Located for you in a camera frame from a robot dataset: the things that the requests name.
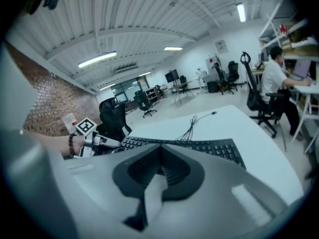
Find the man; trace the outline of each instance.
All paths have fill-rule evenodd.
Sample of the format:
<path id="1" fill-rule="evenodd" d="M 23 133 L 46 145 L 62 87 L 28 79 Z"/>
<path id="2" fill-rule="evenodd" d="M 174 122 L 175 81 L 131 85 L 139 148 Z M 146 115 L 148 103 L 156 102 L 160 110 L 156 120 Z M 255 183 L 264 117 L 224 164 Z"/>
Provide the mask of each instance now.
<path id="1" fill-rule="evenodd" d="M 287 76 L 282 71 L 281 67 L 283 65 L 283 50 L 279 47 L 273 47 L 270 51 L 271 60 L 265 68 L 261 79 L 261 96 L 262 100 L 268 104 L 270 97 L 267 97 L 267 93 L 283 93 L 285 95 L 284 100 L 275 99 L 272 111 L 275 116 L 280 117 L 279 112 L 282 103 L 284 102 L 284 113 L 286 114 L 289 124 L 291 126 L 290 135 L 294 135 L 298 124 L 299 124 L 299 114 L 297 107 L 289 101 L 291 93 L 289 90 L 278 90 L 281 86 L 293 87 L 293 86 L 310 86 L 311 82 L 308 79 L 303 81 L 295 81 L 293 79 L 287 78 Z M 304 139 L 303 135 L 299 132 L 297 135 L 297 140 L 301 141 Z"/>

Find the cable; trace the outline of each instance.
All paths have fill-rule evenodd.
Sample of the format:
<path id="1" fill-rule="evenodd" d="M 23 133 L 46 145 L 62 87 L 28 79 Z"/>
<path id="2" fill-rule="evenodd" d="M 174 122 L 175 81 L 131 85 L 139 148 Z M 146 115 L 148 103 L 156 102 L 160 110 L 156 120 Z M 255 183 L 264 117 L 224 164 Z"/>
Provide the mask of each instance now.
<path id="1" fill-rule="evenodd" d="M 185 134 L 182 134 L 181 136 L 179 136 L 178 138 L 176 138 L 175 140 L 181 140 L 181 141 L 190 141 L 193 137 L 193 128 L 194 128 L 194 125 L 202 118 L 208 116 L 208 115 L 214 115 L 216 114 L 217 112 L 212 112 L 212 113 L 209 113 L 209 114 L 206 114 L 202 117 L 200 117 L 199 119 L 197 118 L 197 115 L 194 115 L 193 118 L 191 118 L 191 120 L 189 121 L 190 122 L 190 127 L 189 129 L 186 131 Z"/>

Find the ceiling light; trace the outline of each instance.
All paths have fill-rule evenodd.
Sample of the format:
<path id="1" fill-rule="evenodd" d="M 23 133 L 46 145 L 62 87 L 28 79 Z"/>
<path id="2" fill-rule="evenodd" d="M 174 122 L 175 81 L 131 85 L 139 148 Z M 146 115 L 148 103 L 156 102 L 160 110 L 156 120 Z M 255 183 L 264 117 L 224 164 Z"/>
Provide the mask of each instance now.
<path id="1" fill-rule="evenodd" d="M 179 51 L 182 50 L 183 48 L 179 47 L 166 47 L 164 50 L 169 50 L 169 51 Z"/>
<path id="2" fill-rule="evenodd" d="M 82 68 L 82 67 L 85 67 L 85 66 L 88 66 L 90 64 L 93 64 L 95 62 L 98 62 L 100 60 L 103 60 L 103 59 L 106 59 L 106 58 L 111 58 L 111 57 L 115 57 L 117 55 L 116 51 L 113 51 L 113 52 L 110 52 L 110 53 L 107 53 L 107 54 L 103 54 L 101 56 L 98 56 L 96 58 L 92 58 L 92 59 L 89 59 L 88 61 L 85 61 L 85 62 L 82 62 L 79 64 L 79 68 Z"/>
<path id="3" fill-rule="evenodd" d="M 111 86 L 114 86 L 114 85 L 115 85 L 115 83 L 113 83 L 113 84 L 111 84 L 111 85 L 108 85 L 108 86 L 106 86 L 106 87 L 104 87 L 104 88 L 101 88 L 100 90 L 106 89 L 106 88 L 111 87 Z"/>
<path id="4" fill-rule="evenodd" d="M 237 5 L 237 10 L 239 14 L 239 19 L 240 22 L 245 22 L 246 21 L 246 15 L 245 15 L 245 7 L 242 3 Z"/>
<path id="5" fill-rule="evenodd" d="M 148 73 L 144 73 L 144 74 L 141 74 L 141 75 L 139 75 L 139 76 L 143 76 L 143 75 L 145 75 L 145 74 L 150 74 L 151 72 L 148 72 Z"/>

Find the brown brick wall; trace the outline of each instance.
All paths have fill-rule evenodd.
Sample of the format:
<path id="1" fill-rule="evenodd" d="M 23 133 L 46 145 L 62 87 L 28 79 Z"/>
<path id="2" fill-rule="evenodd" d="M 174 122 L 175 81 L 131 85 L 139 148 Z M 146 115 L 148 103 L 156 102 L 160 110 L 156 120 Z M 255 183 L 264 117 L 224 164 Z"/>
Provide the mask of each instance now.
<path id="1" fill-rule="evenodd" d="M 62 121 L 68 113 L 73 113 L 78 122 L 89 117 L 95 123 L 101 123 L 99 103 L 94 95 L 57 76 L 52 77 L 46 69 L 14 47 L 9 44 L 7 47 L 22 73 L 38 92 L 36 103 L 24 123 L 25 130 L 48 136 L 68 135 Z"/>

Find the white floor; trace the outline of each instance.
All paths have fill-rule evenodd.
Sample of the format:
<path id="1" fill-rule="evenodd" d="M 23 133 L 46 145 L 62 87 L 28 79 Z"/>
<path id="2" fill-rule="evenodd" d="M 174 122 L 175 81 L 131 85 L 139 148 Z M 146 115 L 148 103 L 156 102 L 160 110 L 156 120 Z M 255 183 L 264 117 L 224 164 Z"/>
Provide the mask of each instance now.
<path id="1" fill-rule="evenodd" d="M 157 113 L 152 113 L 152 117 L 150 115 L 146 115 L 145 118 L 143 118 L 144 112 L 140 109 L 137 109 L 129 113 L 126 117 L 126 120 L 128 126 L 134 130 L 136 127 L 142 124 L 195 114 L 226 105 L 235 105 L 238 109 L 249 116 L 257 115 L 257 112 L 250 111 L 246 106 L 247 94 L 248 92 L 245 86 L 242 88 L 239 87 L 238 92 L 235 92 L 234 95 L 231 93 L 224 95 L 221 95 L 220 93 L 207 93 L 198 95 L 197 92 L 194 92 L 195 97 L 190 97 L 190 94 L 188 94 L 188 96 L 186 96 L 186 94 L 181 95 L 182 104 L 180 104 L 178 101 L 174 103 L 174 97 L 168 96 L 167 98 L 161 99 L 160 102 L 153 107 L 153 109 L 157 110 Z M 286 143 L 288 144 L 292 137 L 289 135 L 290 125 L 285 115 L 282 116 L 280 122 L 285 134 Z M 261 127 L 265 132 L 267 132 L 268 135 L 271 135 L 265 125 L 261 125 Z M 310 171 L 311 165 L 309 159 L 303 154 L 304 142 L 295 140 L 293 146 L 289 148 L 287 152 L 285 152 L 283 136 L 281 135 L 281 131 L 279 129 L 277 130 L 277 137 L 274 139 L 274 142 L 282 150 L 283 154 L 291 163 L 298 178 L 300 179 L 304 191 L 306 191 L 310 185 L 310 181 L 305 180 L 304 178 L 305 175 Z"/>

